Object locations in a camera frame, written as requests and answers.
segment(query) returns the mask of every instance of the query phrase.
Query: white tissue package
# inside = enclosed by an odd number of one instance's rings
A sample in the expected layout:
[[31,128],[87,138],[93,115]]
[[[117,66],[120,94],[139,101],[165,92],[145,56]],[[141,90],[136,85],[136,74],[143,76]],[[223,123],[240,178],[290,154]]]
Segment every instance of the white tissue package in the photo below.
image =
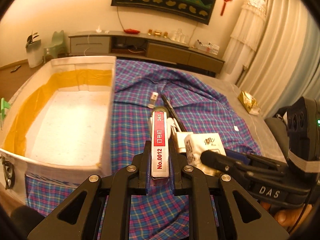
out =
[[155,186],[167,183],[169,178],[169,146],[167,113],[152,114],[151,177]]
[[201,153],[211,150],[226,155],[220,136],[218,133],[190,134],[184,139],[188,163],[202,170],[204,174],[218,176],[220,171],[209,168],[202,164]]

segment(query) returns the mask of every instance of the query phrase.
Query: blue curtain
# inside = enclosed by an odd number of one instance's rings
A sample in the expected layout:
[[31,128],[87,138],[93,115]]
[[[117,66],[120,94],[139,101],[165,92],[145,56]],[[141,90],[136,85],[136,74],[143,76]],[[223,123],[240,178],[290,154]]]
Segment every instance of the blue curtain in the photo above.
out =
[[283,106],[290,106],[301,96],[320,99],[320,30],[308,13],[308,25],[302,52],[288,86],[268,116]]

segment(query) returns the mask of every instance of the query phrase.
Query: red label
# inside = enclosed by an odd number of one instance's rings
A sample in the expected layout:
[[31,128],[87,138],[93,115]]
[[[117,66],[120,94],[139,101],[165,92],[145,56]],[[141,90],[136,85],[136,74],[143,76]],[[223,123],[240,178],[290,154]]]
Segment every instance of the red label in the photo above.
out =
[[154,112],[154,146],[165,146],[164,112]]

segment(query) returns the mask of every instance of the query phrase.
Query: white strap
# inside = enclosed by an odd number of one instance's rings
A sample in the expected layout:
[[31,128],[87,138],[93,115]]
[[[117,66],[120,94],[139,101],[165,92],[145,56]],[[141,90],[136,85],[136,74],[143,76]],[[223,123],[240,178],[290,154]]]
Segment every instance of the white strap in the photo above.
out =
[[306,161],[290,150],[288,152],[288,158],[302,171],[307,173],[320,173],[320,161]]

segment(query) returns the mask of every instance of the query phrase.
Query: plaid cloth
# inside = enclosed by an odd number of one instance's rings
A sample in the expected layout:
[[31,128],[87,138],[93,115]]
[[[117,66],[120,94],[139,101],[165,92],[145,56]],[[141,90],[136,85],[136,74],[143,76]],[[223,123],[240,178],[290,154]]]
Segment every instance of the plaid cloth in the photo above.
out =
[[[260,155],[245,122],[226,97],[189,74],[156,64],[117,60],[111,130],[112,172],[131,164],[150,140],[147,108],[152,92],[170,100],[187,130],[219,133],[227,149]],[[162,105],[159,98],[157,105]],[[36,179],[26,178],[27,204],[47,215],[72,192]],[[147,196],[133,196],[130,239],[181,239],[189,234],[188,197],[172,195],[169,184],[150,186]]]

